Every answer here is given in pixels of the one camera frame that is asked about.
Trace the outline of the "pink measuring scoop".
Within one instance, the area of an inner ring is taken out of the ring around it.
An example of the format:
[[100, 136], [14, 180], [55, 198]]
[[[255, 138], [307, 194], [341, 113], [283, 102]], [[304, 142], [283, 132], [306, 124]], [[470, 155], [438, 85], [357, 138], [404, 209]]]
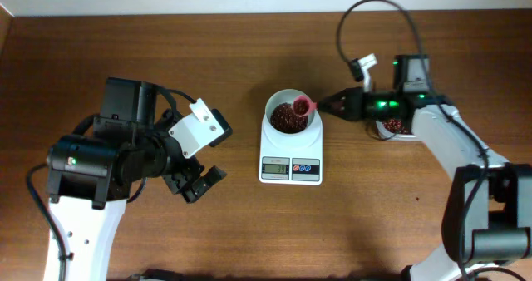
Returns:
[[317, 110], [317, 103], [307, 96], [298, 96], [292, 103], [292, 110], [296, 116], [309, 116]]

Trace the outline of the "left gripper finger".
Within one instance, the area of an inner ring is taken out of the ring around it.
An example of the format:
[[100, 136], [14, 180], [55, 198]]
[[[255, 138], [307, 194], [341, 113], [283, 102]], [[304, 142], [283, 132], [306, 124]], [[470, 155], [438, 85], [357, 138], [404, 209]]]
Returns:
[[209, 146], [216, 147], [233, 135], [233, 129], [218, 109], [211, 109], [211, 114], [215, 120], [212, 130], [217, 132], [217, 137], [209, 143]]
[[187, 204], [192, 204], [226, 176], [227, 173], [225, 171], [221, 170], [217, 166], [213, 166], [205, 175], [200, 176], [197, 180], [190, 182], [182, 191], [182, 197]]

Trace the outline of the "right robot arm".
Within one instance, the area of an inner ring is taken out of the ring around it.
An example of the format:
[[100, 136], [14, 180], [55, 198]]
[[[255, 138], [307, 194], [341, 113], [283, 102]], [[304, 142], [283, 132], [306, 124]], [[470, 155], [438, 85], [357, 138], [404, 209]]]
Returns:
[[531, 256], [531, 167], [512, 164], [490, 149], [448, 99], [432, 88], [374, 92], [368, 70], [373, 55], [348, 62], [362, 87], [318, 103], [345, 121], [403, 119], [452, 180], [441, 224], [441, 246], [403, 269], [404, 280], [472, 280]]

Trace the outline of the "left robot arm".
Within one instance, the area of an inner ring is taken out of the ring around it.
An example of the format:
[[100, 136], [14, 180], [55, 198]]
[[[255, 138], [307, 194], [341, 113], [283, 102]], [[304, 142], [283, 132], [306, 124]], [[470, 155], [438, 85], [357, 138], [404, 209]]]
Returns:
[[110, 77], [101, 110], [80, 122], [48, 152], [45, 216], [50, 242], [46, 280], [103, 280], [131, 186], [161, 178], [174, 195], [194, 203], [225, 172], [205, 169], [195, 155], [233, 130], [217, 109], [190, 98], [177, 110], [175, 90]]

